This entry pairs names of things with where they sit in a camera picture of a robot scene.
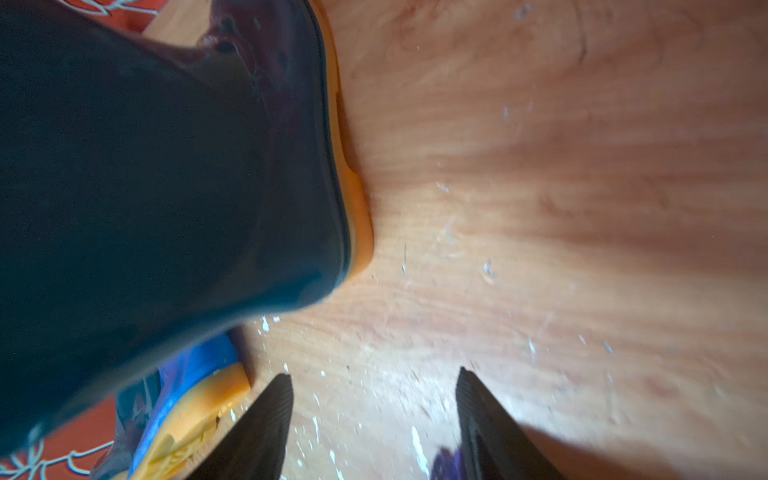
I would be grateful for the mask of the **blue rubber boot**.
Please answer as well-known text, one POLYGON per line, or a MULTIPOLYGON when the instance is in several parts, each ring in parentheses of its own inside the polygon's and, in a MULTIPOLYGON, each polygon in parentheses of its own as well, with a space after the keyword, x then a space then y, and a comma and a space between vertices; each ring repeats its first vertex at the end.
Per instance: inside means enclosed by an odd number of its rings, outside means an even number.
POLYGON ((227 334, 183 351, 115 396, 115 439, 89 477, 173 477, 250 389, 227 334))

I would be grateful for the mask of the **purple cloth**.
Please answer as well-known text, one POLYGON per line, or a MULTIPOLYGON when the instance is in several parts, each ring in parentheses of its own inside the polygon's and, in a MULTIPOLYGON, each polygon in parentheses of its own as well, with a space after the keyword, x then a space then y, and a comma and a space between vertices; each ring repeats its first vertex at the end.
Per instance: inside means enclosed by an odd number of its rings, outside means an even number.
POLYGON ((466 480, 466 472, 460 448, 441 448, 435 456, 430 480, 466 480))

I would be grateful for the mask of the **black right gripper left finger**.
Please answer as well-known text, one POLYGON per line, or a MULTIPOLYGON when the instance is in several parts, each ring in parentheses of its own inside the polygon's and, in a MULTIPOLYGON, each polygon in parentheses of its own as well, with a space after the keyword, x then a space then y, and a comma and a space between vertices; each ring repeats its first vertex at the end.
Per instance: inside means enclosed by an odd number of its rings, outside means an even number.
POLYGON ((280 479, 293 403, 291 377, 276 375, 188 479, 280 479))

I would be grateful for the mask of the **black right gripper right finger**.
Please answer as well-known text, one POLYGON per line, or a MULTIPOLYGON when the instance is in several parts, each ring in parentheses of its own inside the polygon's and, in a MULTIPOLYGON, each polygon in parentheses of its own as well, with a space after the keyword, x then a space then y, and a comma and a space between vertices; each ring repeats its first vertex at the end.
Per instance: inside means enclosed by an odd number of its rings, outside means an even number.
POLYGON ((538 480, 564 477, 474 372, 465 368, 460 370, 456 400, 466 478, 538 480))

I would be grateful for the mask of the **teal rubber boot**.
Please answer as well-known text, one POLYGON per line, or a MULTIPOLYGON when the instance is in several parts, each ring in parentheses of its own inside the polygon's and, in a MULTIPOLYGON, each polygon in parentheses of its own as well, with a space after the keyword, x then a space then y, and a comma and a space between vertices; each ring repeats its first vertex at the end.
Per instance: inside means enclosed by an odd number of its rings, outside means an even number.
POLYGON ((3 454, 366 268, 339 101, 313 1, 215 1, 192 48, 2 3, 3 454))

